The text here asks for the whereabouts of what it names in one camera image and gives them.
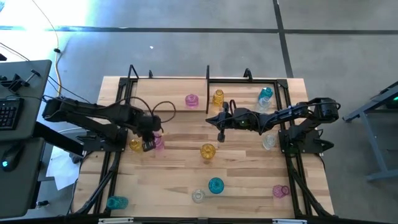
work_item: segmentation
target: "black keyboard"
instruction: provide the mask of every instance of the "black keyboard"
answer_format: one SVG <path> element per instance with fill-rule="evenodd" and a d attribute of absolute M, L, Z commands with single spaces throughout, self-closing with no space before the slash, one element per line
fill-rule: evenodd
<path fill-rule="evenodd" d="M 22 98 L 0 98 L 0 131 L 17 127 L 23 104 Z"/>

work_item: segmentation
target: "wooden table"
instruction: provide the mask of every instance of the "wooden table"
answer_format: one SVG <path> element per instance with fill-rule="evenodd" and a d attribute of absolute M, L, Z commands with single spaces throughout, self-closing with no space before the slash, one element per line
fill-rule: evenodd
<path fill-rule="evenodd" d="M 99 105 L 114 103 L 120 77 L 104 77 L 98 98 Z M 292 104 L 308 101 L 304 80 L 287 79 Z M 135 83 L 132 95 L 140 89 L 140 80 Z M 161 83 L 153 86 L 153 94 L 161 93 Z M 237 107 L 253 110 L 263 84 L 211 84 L 210 96 L 222 89 L 225 101 L 234 99 Z M 181 97 L 190 94 L 179 91 Z M 150 97 L 151 92 L 140 97 Z M 172 112 L 158 114 L 163 120 Z M 219 108 L 210 102 L 209 113 L 204 111 L 178 111 L 176 117 L 162 124 L 164 128 L 165 149 L 143 154 L 132 152 L 128 146 L 122 154 L 116 182 L 115 195 L 129 199 L 125 210 L 112 211 L 114 216 L 128 217 L 223 217 L 223 218 L 293 218 L 291 196 L 275 198 L 274 185 L 289 185 L 286 161 L 280 152 L 279 142 L 270 151 L 262 146 L 264 135 L 250 131 L 226 130 L 224 143 L 217 141 L 218 130 L 205 122 L 205 118 L 215 116 Z M 268 113 L 276 110 L 273 96 Z M 279 126 L 267 132 L 275 134 Z M 135 138 L 132 133 L 129 139 Z M 216 148 L 215 157 L 204 160 L 200 155 L 203 144 L 210 143 Z M 93 193 L 100 179 L 103 152 L 90 155 L 81 168 L 76 186 L 74 208 L 80 208 Z M 330 213 L 333 213 L 328 184 L 321 160 L 312 154 L 302 155 L 308 188 L 317 200 Z M 213 177 L 223 179 L 224 191 L 211 194 L 208 182 Z M 195 189 L 205 191 L 207 198 L 203 203 L 195 203 L 191 196 Z M 302 193 L 297 186 L 300 208 L 304 211 Z M 106 203 L 108 188 L 104 190 L 101 211 Z"/>

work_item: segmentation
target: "cable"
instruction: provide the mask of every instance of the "cable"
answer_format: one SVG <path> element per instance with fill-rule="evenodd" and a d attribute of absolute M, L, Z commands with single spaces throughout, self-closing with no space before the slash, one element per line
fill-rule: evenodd
<path fill-rule="evenodd" d="M 50 82 L 50 80 L 47 80 L 47 81 L 48 81 L 48 83 L 49 83 L 50 85 L 52 85 L 52 86 L 54 87 L 55 91 L 58 93 L 58 90 L 57 90 L 57 88 L 54 86 L 54 84 L 53 84 L 52 82 Z"/>
<path fill-rule="evenodd" d="M 232 110 L 232 104 L 234 105 L 234 110 L 236 109 L 236 103 L 234 100 L 229 101 L 229 110 L 231 112 L 231 115 L 234 116 L 234 110 Z"/>
<path fill-rule="evenodd" d="M 73 130 L 79 130 L 79 129 L 83 129 L 83 128 L 81 128 L 81 127 L 77 127 L 77 128 L 68 128 L 68 129 L 59 131 L 58 133 L 64 133 L 64 132 L 67 132 L 67 131 L 73 131 Z"/>
<path fill-rule="evenodd" d="M 6 49 L 8 52 L 10 52 L 10 53 L 12 53 L 12 54 L 14 54 L 14 55 L 16 55 L 16 56 L 18 56 L 18 57 L 20 57 L 20 58 L 26 60 L 26 61 L 30 61 L 27 57 L 23 56 L 23 55 L 20 54 L 18 51 L 14 50 L 14 49 L 12 49 L 12 48 L 10 48 L 10 47 L 8 47 L 8 46 L 6 46 L 5 44 L 0 43 L 0 45 L 1 45 L 0 47 Z"/>
<path fill-rule="evenodd" d="M 143 103 L 147 106 L 147 108 L 148 108 L 150 114 L 151 114 L 152 116 L 154 116 L 154 114 L 153 114 L 152 110 L 150 109 L 149 105 L 147 104 L 147 102 L 145 102 L 145 100 L 139 98 L 138 96 L 130 96 L 130 97 L 128 97 L 128 98 L 118 100 L 118 101 L 116 101 L 116 102 L 114 102 L 114 103 L 112 103 L 112 104 L 110 104 L 110 105 L 108 105 L 108 106 L 104 106 L 104 107 L 102 107 L 102 108 L 98 108 L 97 110 L 103 110 L 103 109 L 106 109 L 106 108 L 110 108 L 110 107 L 112 107 L 113 105 L 116 105 L 116 104 L 118 104 L 118 103 L 120 103 L 120 102 L 123 102 L 123 101 L 125 101 L 125 100 L 127 100 L 127 99 L 137 99 L 137 100 L 140 100 L 141 102 L 143 102 Z"/>
<path fill-rule="evenodd" d="M 319 159 L 321 159 L 321 161 L 322 161 L 322 164 L 323 164 L 323 169 L 324 169 L 324 170 L 326 170 L 326 167 L 325 167 L 325 161 L 323 161 L 323 159 L 322 159 L 322 156 L 321 156 L 321 155 L 319 155 L 318 153 L 315 153 L 315 155 L 316 155 L 316 156 L 318 156 L 318 157 L 319 157 Z"/>
<path fill-rule="evenodd" d="M 38 98 L 38 97 L 35 97 L 35 96 L 8 95 L 8 96 L 6 96 L 6 98 L 9 98 L 9 97 L 11 97 L 11 96 L 14 96 L 14 97 L 28 97 L 28 98 L 35 98 L 35 99 L 38 99 L 38 100 L 40 100 L 40 101 L 43 101 L 43 99 L 41 99 L 41 98 Z"/>
<path fill-rule="evenodd" d="M 318 133 L 319 133 L 319 132 L 321 132 L 321 133 L 319 134 L 319 138 L 321 138 L 321 136 L 322 136 L 322 134 L 323 134 L 323 129 L 319 129 L 319 130 L 318 130 Z"/>
<path fill-rule="evenodd" d="M 67 88 L 61 86 L 61 85 L 60 85 L 59 83 L 57 83 L 57 81 L 55 81 L 51 76 L 49 76 L 49 78 L 51 78 L 60 88 L 63 88 L 64 90 L 66 90 L 66 91 L 70 92 L 71 94 L 73 94 L 73 95 L 79 97 L 80 99 L 86 101 L 87 103 L 90 103 L 88 100 L 84 99 L 83 97 L 81 97 L 81 96 L 77 95 L 76 93 L 73 93 L 72 91 L 68 90 Z"/>
<path fill-rule="evenodd" d="M 160 102 L 160 103 L 158 103 L 158 104 L 156 104 L 156 105 L 154 106 L 154 109 L 152 109 L 152 114 L 155 113 L 156 107 L 158 107 L 158 106 L 161 105 L 162 103 L 170 103 L 170 104 L 173 106 L 173 109 L 174 109 L 174 114 L 173 114 L 173 116 L 172 116 L 171 118 L 169 118 L 169 119 L 167 119 L 167 120 L 165 120 L 165 121 L 160 122 L 160 123 L 166 123 L 166 122 L 171 121 L 171 120 L 175 117 L 175 114 L 177 113 L 177 109 L 175 109 L 175 105 L 174 105 L 172 102 L 170 102 L 170 101 L 162 101 L 162 102 Z"/>
<path fill-rule="evenodd" d="M 61 88 L 62 88 L 62 83 L 61 83 L 61 76 L 60 76 L 60 74 L 59 74 L 59 71 L 58 71 L 58 54 L 60 54 L 61 53 L 61 51 L 59 50 L 59 48 L 60 48 L 60 41 L 59 41 L 59 38 L 58 38 L 58 34 L 57 34 L 57 31 L 55 31 L 55 28 L 54 28 L 54 26 L 52 25 L 52 23 L 51 23 L 51 21 L 50 21 L 50 19 L 45 15 L 45 13 L 43 12 L 43 10 L 36 4 L 36 2 L 34 1 L 34 0 L 32 0 L 32 2 L 36 5 L 36 7 L 40 10 L 40 12 L 43 14 L 43 16 L 47 19 L 47 21 L 49 22 L 49 24 L 51 25 L 51 27 L 52 27 L 52 30 L 54 30 L 54 34 L 55 34 L 55 36 L 56 36 L 56 38 L 57 38 L 57 48 L 56 49 L 54 49 L 54 52 L 55 52 L 55 65 L 54 65 L 54 68 L 55 68 L 55 74 L 57 75 L 57 79 L 58 79 L 58 82 L 59 82 L 59 87 L 58 87 L 58 95 L 57 96 L 60 96 L 60 94 L 61 94 Z"/>
<path fill-rule="evenodd" d="M 66 130 L 62 130 L 62 131 L 71 131 L 73 129 L 78 129 L 78 128 L 70 128 L 70 129 L 66 129 Z M 80 162 L 80 168 L 83 165 L 83 162 L 88 158 L 88 156 L 93 153 L 93 151 L 87 152 L 86 156 L 83 158 L 83 160 Z M 73 184 L 73 188 L 72 188 L 72 198 L 70 199 L 70 204 L 69 204 L 69 209 L 67 212 L 67 215 L 70 213 L 73 213 L 73 199 L 75 198 L 75 190 L 76 190 L 76 184 L 77 184 L 77 180 L 78 178 L 75 180 L 75 183 Z"/>

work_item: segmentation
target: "gray floor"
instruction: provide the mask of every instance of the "gray floor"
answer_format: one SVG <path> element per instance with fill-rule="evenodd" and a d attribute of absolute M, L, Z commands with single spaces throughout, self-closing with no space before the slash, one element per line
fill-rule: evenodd
<path fill-rule="evenodd" d="M 54 24 L 63 26 L 277 27 L 272 0 L 36 1 Z M 47 27 L 47 21 L 33 4 L 21 9 L 18 1 L 9 2 L 0 12 L 0 26 L 26 26 L 29 30 L 0 31 L 0 42 L 31 60 L 53 60 L 54 33 L 32 28 Z M 286 29 L 398 29 L 397 1 L 279 0 L 279 4 Z M 51 12 L 56 8 L 63 10 Z M 210 64 L 214 76 L 241 76 L 249 67 L 255 77 L 286 77 L 278 34 L 58 35 L 64 53 L 59 63 L 63 85 L 91 102 L 97 100 L 102 77 L 127 75 L 130 63 L 140 75 L 147 75 L 149 69 L 154 75 L 205 75 Z M 294 77 L 305 79 L 309 98 L 328 96 L 340 102 L 341 116 L 398 79 L 396 35 L 287 35 L 286 39 Z M 54 95 L 55 90 L 48 86 L 46 94 Z M 56 130 L 71 127 L 46 124 Z M 396 223 L 398 178 L 366 182 L 365 175 L 378 169 L 361 122 L 339 120 L 324 128 L 323 138 L 335 143 L 325 153 L 335 213 L 343 218 Z M 71 188 L 57 192 L 53 182 L 46 183 L 40 198 L 48 198 L 52 205 L 29 211 L 26 217 L 65 214 L 70 194 Z"/>

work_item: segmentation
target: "black metal frame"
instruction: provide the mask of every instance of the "black metal frame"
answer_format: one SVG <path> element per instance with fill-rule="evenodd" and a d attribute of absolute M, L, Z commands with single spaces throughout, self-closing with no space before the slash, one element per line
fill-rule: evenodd
<path fill-rule="evenodd" d="M 132 92 L 132 87 L 133 84 L 135 82 L 138 82 L 139 76 L 136 73 L 134 66 L 130 65 L 129 67 L 129 75 L 128 77 L 131 76 L 131 71 L 134 71 L 134 73 L 136 74 L 137 78 L 120 78 L 119 79 L 119 86 L 118 86 L 118 91 L 116 94 L 116 101 L 119 101 L 122 99 L 122 92 L 123 89 L 125 89 L 124 91 L 124 98 L 128 98 L 131 96 L 131 92 Z M 285 96 L 285 102 L 286 105 L 290 105 L 290 95 L 289 95 L 289 87 L 287 84 L 287 80 L 286 79 L 253 79 L 252 73 L 250 71 L 250 69 L 245 69 L 244 71 L 244 78 L 247 79 L 229 79 L 229 78 L 210 78 L 210 66 L 207 65 L 206 68 L 206 80 L 207 80 L 207 107 L 206 107 L 206 113 L 208 113 L 208 105 L 209 105 L 209 100 L 210 100 L 210 85 L 212 83 L 257 83 L 257 84 L 269 84 L 272 85 L 272 87 L 274 88 L 274 92 L 275 92 L 275 98 L 276 98 L 276 103 L 277 103 L 277 109 L 281 110 L 282 109 L 282 100 L 281 100 L 281 96 L 280 96 L 280 88 L 283 88 L 283 92 L 284 92 L 284 96 Z M 149 72 L 149 76 L 148 78 L 154 78 L 152 72 Z M 286 129 L 285 124 L 281 124 L 280 125 L 281 129 Z M 100 181 L 103 179 L 104 175 L 106 174 L 106 171 L 108 170 L 108 164 L 109 164 L 109 158 L 110 158 L 110 152 L 105 152 L 105 157 L 104 157 L 104 161 L 103 161 L 103 166 L 102 166 L 102 170 L 101 170 L 101 176 L 100 176 Z M 292 159 L 289 155 L 285 154 L 285 159 L 286 159 L 286 164 L 288 166 L 289 161 Z M 302 163 L 302 158 L 300 156 L 300 154 L 297 155 L 296 157 L 297 160 L 297 166 L 298 166 L 298 173 L 300 175 L 300 177 L 303 179 L 304 183 L 305 183 L 305 175 L 304 175 L 304 168 L 303 168 L 303 163 Z M 290 185 L 290 192 L 292 194 L 292 202 L 293 202 L 293 209 L 294 209 L 294 214 L 295 217 L 297 217 L 298 215 L 302 215 L 302 212 L 299 208 L 299 199 L 297 197 L 297 189 L 295 187 L 295 181 L 294 178 L 292 177 L 292 173 L 290 169 L 287 169 L 288 172 L 288 176 L 289 176 L 289 185 Z M 108 196 L 113 196 L 114 194 L 114 190 L 115 190 L 115 186 L 116 186 L 116 178 L 117 178 L 117 171 L 115 173 L 115 175 L 113 176 L 113 178 L 111 179 L 111 186 L 109 188 L 109 194 Z M 304 195 L 304 203 L 305 203 L 305 214 L 307 215 L 311 215 L 312 214 L 312 210 L 311 210 L 311 206 L 308 202 L 307 196 Z M 101 206 L 101 198 L 102 198 L 102 193 L 101 195 L 98 197 L 96 203 L 95 203 L 95 209 L 94 209 L 94 214 L 98 214 L 100 213 L 100 206 Z M 105 213 L 110 215 L 110 211 L 109 210 L 105 210 Z M 231 222 L 235 222 L 238 220 L 243 220 L 242 222 L 250 222 L 250 223 L 264 223 L 265 221 L 269 221 L 272 219 L 263 219 L 263 218 L 244 218 L 244 219 L 224 219 L 224 220 L 231 220 Z M 144 218 L 142 217 L 142 221 L 143 222 L 165 222 L 166 219 L 165 218 Z"/>
<path fill-rule="evenodd" d="M 83 157 L 83 146 L 80 143 L 52 130 L 40 122 L 36 121 L 32 137 L 44 138 L 46 142 L 54 146 Z"/>

